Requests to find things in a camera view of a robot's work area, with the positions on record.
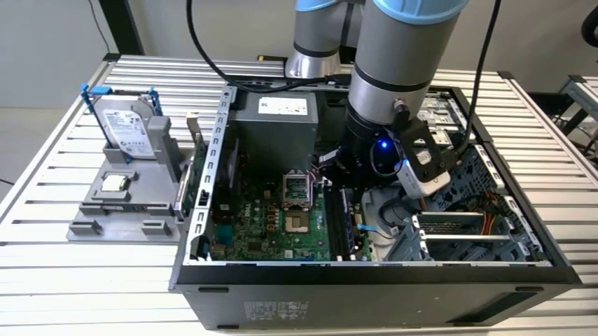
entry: black cable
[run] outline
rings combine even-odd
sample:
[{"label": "black cable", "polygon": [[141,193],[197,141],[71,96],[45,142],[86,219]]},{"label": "black cable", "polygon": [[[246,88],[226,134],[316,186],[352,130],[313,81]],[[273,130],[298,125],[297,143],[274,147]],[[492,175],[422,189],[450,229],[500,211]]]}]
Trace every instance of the black cable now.
[{"label": "black cable", "polygon": [[[553,122],[556,123],[557,127],[558,127],[560,130],[561,130],[561,129],[562,129],[562,126],[564,126],[564,123],[568,123],[568,120],[566,120],[565,118],[562,118],[562,117],[560,117],[560,116],[556,115],[556,116],[553,117]],[[579,148],[580,151],[581,151],[581,153],[583,153],[584,155],[587,155],[588,152],[592,150],[592,146],[596,146],[597,139],[596,139],[595,136],[589,133],[589,131],[587,131],[581,126],[576,126],[576,129],[577,129],[580,132],[583,132],[583,133],[588,136],[588,138],[591,138],[591,142],[588,143],[588,145],[585,145],[584,148]]]},{"label": "black cable", "polygon": [[390,237],[390,236],[388,236],[388,235],[385,235],[385,234],[382,234],[381,232],[378,232],[378,231],[370,231],[370,230],[368,230],[368,232],[373,232],[373,233],[376,233],[377,235],[380,235],[382,238],[385,238],[385,239],[389,239],[389,240],[393,240],[394,238],[393,237]]},{"label": "black cable", "polygon": [[485,68],[488,47],[490,46],[490,41],[493,39],[494,26],[497,25],[498,12],[501,10],[501,2],[502,0],[494,1],[493,15],[490,17],[490,22],[488,24],[485,43],[482,44],[482,50],[480,53],[478,68],[476,69],[474,90],[472,93],[472,104],[469,106],[466,137],[462,140],[464,143],[461,144],[461,147],[458,147],[457,149],[460,156],[464,156],[464,153],[466,152],[469,145],[469,137],[472,136],[473,132],[476,106],[478,105],[480,82],[482,81],[482,69]]},{"label": "black cable", "polygon": [[15,185],[15,182],[10,182],[10,181],[5,180],[3,178],[0,178],[0,182],[7,183],[11,186]]},{"label": "black cable", "polygon": [[592,10],[591,14],[581,25],[581,37],[587,43],[598,48],[598,38],[596,30],[598,28],[598,6]]},{"label": "black cable", "polygon": [[101,33],[102,40],[105,40],[106,50],[107,50],[107,53],[110,54],[111,53],[111,47],[109,47],[109,42],[106,41],[105,33],[102,32],[102,29],[101,29],[101,24],[98,23],[98,18],[95,16],[95,9],[94,9],[93,0],[87,0],[87,2],[90,2],[90,7],[93,7],[93,15],[94,15],[95,26],[98,27],[98,32]]},{"label": "black cable", "polygon": [[225,81],[231,83],[238,88],[241,88],[241,89],[243,89],[243,90],[246,90],[249,92],[253,92],[253,93],[274,93],[274,92],[282,92],[282,91],[288,91],[290,89],[300,88],[304,85],[322,83],[322,82],[328,82],[328,81],[336,81],[337,78],[341,78],[342,76],[348,76],[348,75],[332,75],[332,76],[328,76],[328,77],[320,77],[320,78],[312,78],[312,79],[298,79],[298,81],[296,83],[284,85],[281,87],[267,88],[267,89],[257,89],[255,87],[250,87],[250,86],[246,86],[245,84],[241,84],[234,79],[234,77],[227,75],[221,70],[221,68],[217,66],[217,64],[214,63],[213,59],[207,55],[205,47],[202,47],[202,43],[199,42],[198,35],[195,33],[193,4],[194,4],[194,0],[187,0],[187,7],[186,7],[187,28],[189,28],[189,33],[191,34],[191,39],[194,40],[195,48],[198,49],[198,52],[201,53],[202,57],[205,58],[205,61],[206,61],[207,65],[210,65],[210,68],[213,68],[214,72],[217,72],[218,76],[221,76],[221,78]]}]

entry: label on case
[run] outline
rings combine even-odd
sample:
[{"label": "label on case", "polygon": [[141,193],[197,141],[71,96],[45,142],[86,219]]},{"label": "label on case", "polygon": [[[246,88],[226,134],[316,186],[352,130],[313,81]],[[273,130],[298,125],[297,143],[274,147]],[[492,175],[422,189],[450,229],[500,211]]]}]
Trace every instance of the label on case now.
[{"label": "label on case", "polygon": [[289,116],[308,116],[308,99],[262,97],[258,113],[285,114]]}]

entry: wire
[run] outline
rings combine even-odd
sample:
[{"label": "wire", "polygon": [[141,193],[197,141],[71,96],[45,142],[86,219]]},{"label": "wire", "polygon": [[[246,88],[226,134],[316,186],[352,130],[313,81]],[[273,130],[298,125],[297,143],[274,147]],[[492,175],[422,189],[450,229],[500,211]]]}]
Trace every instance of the wire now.
[{"label": "wire", "polygon": [[381,236],[385,239],[394,240],[393,237],[388,236],[386,234],[382,234],[378,230],[368,230],[368,232],[376,233],[378,236]]},{"label": "wire", "polygon": [[494,1],[493,15],[490,17],[490,22],[488,24],[485,43],[482,44],[482,50],[480,53],[478,68],[476,69],[474,90],[472,93],[472,105],[469,106],[466,137],[462,140],[464,143],[461,144],[461,147],[457,149],[460,156],[464,156],[464,153],[466,152],[468,145],[469,145],[469,137],[472,136],[472,132],[473,132],[473,127],[474,127],[473,120],[474,120],[474,115],[476,115],[476,106],[478,105],[480,83],[482,81],[482,69],[485,68],[488,47],[490,46],[490,41],[493,39],[494,26],[497,24],[498,12],[501,10],[501,2],[502,2],[502,0]]},{"label": "wire", "polygon": [[0,182],[7,183],[11,186],[15,185],[15,182],[10,182],[10,181],[5,180],[3,178],[0,178]]},{"label": "wire", "polygon": [[424,200],[424,197],[420,199],[420,205],[422,206],[422,210],[428,211],[428,207],[426,207],[426,201]]},{"label": "wire", "polygon": [[110,54],[111,53],[111,47],[109,46],[109,42],[106,41],[105,33],[102,32],[101,24],[98,23],[98,18],[95,16],[95,9],[94,9],[93,0],[87,0],[87,2],[90,2],[90,7],[93,7],[93,15],[94,15],[95,26],[98,27],[98,32],[101,33],[102,40],[105,40],[106,50],[107,50],[107,53]]},{"label": "wire", "polygon": [[486,221],[486,211],[485,211],[485,215],[482,216],[482,232],[481,235],[486,235],[486,226],[488,226],[488,221]]},{"label": "wire", "polygon": [[490,224],[488,226],[486,235],[489,235],[493,232],[494,222],[497,221],[498,215],[494,215],[493,220],[490,221]]},{"label": "wire", "polygon": [[[556,117],[553,118],[553,122],[556,123],[557,127],[561,129],[562,128],[562,124],[568,122],[568,120],[560,116],[556,115]],[[595,133],[595,135],[592,135],[589,133],[588,130],[585,130],[581,126],[576,126],[576,129],[583,132],[584,134],[587,134],[587,136],[591,138],[591,142],[588,143],[588,145],[584,147],[584,150],[581,150],[581,153],[584,155],[588,154],[588,151],[592,149],[592,146],[595,146],[595,153],[589,156],[587,156],[587,159],[593,160],[597,157],[598,154],[598,142],[597,142],[597,133]]]},{"label": "wire", "polygon": [[253,93],[274,93],[274,92],[282,92],[282,91],[288,91],[290,89],[300,88],[304,85],[322,83],[322,82],[326,82],[326,81],[334,81],[336,78],[338,78],[340,76],[346,76],[346,75],[333,75],[333,76],[320,77],[320,78],[298,79],[298,81],[296,83],[284,85],[281,87],[271,87],[271,88],[267,88],[267,89],[257,89],[255,87],[250,87],[250,86],[247,86],[245,84],[241,84],[217,66],[217,64],[214,63],[213,59],[210,58],[210,56],[206,53],[206,50],[205,50],[205,47],[202,46],[202,43],[199,42],[198,34],[195,33],[193,4],[194,4],[194,0],[187,0],[187,6],[186,6],[187,28],[189,28],[189,33],[191,34],[191,39],[194,41],[195,48],[198,49],[198,52],[201,53],[202,57],[205,58],[205,61],[206,61],[207,65],[210,65],[210,68],[213,68],[214,72],[217,72],[218,76],[221,76],[221,78],[225,81],[227,81],[230,84],[233,84],[238,88],[241,88],[241,89],[243,89],[243,90],[246,90],[249,92],[253,92]]}]

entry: metal slats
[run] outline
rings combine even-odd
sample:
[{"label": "metal slats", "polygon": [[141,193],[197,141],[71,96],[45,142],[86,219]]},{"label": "metal slats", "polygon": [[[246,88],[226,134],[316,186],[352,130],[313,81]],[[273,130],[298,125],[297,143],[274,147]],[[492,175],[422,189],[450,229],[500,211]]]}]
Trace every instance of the metal slats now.
[{"label": "metal slats", "polygon": [[[277,77],[284,69],[280,62],[218,64],[229,74],[253,76]],[[433,85],[461,87],[469,98],[473,80],[473,71],[441,70]],[[105,73],[98,72],[98,82],[125,90],[154,86],[163,112],[173,120],[171,135],[182,147],[191,145],[189,113],[201,118],[202,131],[210,138],[223,81],[203,61],[123,56]],[[490,71],[482,76],[477,111],[585,287],[492,328],[360,330],[360,334],[532,336],[542,330],[549,336],[597,335],[596,179],[548,130],[546,121],[514,84]],[[55,140],[38,159],[37,173],[21,179],[27,185],[14,193],[11,210],[2,219],[0,241],[19,243],[0,246],[0,326],[11,326],[2,334],[202,333],[183,297],[167,292],[175,246],[66,241],[69,220],[98,174],[105,145],[95,119],[81,104],[74,105],[71,113],[70,122],[54,134]],[[280,334],[349,332],[288,330]]]}]

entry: sticker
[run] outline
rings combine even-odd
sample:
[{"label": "sticker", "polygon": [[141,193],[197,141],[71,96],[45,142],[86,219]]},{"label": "sticker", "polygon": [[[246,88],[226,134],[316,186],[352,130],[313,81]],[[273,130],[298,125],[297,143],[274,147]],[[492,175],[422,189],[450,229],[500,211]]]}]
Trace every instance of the sticker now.
[{"label": "sticker", "polygon": [[310,301],[246,301],[245,316],[250,321],[305,320]]},{"label": "sticker", "polygon": [[134,111],[105,110],[105,117],[121,150],[133,158],[155,158],[142,116]]},{"label": "sticker", "polygon": [[286,114],[290,116],[308,116],[308,99],[262,97],[258,113]]}]

